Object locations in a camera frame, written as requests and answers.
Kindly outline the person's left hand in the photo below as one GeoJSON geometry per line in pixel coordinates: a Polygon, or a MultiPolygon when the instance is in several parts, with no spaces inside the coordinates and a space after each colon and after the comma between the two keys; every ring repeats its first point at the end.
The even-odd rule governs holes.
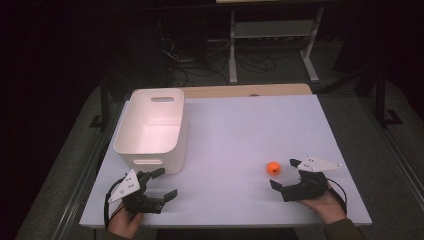
{"type": "Polygon", "coordinates": [[[133,240],[143,218],[143,213],[137,213],[134,217],[131,217],[124,205],[120,204],[113,212],[106,232],[133,240]]]}

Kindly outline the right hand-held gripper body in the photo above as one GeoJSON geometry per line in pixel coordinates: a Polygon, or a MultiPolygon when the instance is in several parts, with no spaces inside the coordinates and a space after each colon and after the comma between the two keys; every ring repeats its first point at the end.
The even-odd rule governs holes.
{"type": "Polygon", "coordinates": [[[281,191],[285,202],[321,197],[328,189],[324,172],[342,168],[341,164],[318,157],[309,156],[305,160],[300,161],[301,164],[296,168],[300,182],[295,185],[283,186],[281,191]]]}

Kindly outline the person's right hand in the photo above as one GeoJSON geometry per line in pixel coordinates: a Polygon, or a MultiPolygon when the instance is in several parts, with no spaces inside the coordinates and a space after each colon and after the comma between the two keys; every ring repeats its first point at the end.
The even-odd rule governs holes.
{"type": "Polygon", "coordinates": [[[321,197],[300,200],[299,203],[309,207],[327,225],[347,218],[342,206],[329,191],[321,197]]]}

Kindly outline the white metal table frame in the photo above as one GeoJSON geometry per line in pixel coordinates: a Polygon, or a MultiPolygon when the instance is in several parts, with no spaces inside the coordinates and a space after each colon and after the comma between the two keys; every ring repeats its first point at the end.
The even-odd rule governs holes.
{"type": "Polygon", "coordinates": [[[236,20],[235,12],[232,11],[228,58],[229,83],[238,83],[235,59],[235,42],[237,39],[277,37],[306,37],[308,39],[307,45],[299,51],[299,54],[310,81],[312,83],[318,83],[319,77],[310,60],[310,54],[316,40],[323,13],[324,7],[320,7],[316,10],[316,15],[312,19],[239,22],[236,20]]]}

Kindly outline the black metal stand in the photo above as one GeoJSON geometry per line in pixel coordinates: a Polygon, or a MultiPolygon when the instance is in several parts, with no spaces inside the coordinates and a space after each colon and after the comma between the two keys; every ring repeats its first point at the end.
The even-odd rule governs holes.
{"type": "Polygon", "coordinates": [[[91,128],[99,128],[103,132],[110,120],[108,80],[103,76],[100,82],[101,112],[95,115],[90,123],[91,128]]]}
{"type": "Polygon", "coordinates": [[[392,110],[386,108],[386,77],[384,70],[379,68],[377,71],[376,81],[376,98],[375,98],[375,115],[377,121],[383,128],[388,125],[400,125],[402,120],[398,114],[392,110]]]}

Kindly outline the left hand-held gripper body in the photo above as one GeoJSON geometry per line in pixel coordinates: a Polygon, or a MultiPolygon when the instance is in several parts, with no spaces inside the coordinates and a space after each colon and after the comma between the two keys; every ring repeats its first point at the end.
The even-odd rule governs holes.
{"type": "Polygon", "coordinates": [[[145,195],[147,183],[151,180],[149,172],[135,172],[131,169],[118,180],[107,193],[107,203],[121,200],[124,207],[134,214],[156,213],[162,211],[165,201],[160,198],[149,198],[145,195]]]}

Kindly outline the white plastic bin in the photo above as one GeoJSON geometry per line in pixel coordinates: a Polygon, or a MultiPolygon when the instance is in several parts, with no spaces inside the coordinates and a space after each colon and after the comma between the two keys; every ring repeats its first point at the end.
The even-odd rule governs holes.
{"type": "Polygon", "coordinates": [[[178,88],[136,90],[120,120],[115,151],[130,168],[176,174],[184,166],[188,119],[185,95],[178,88]]]}

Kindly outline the orange ball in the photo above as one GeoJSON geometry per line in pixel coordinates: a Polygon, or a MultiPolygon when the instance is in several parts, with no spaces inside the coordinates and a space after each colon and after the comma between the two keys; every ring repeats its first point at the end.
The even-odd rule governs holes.
{"type": "Polygon", "coordinates": [[[266,166],[266,171],[268,174],[276,176],[281,172],[281,166],[278,162],[269,162],[266,166]]]}

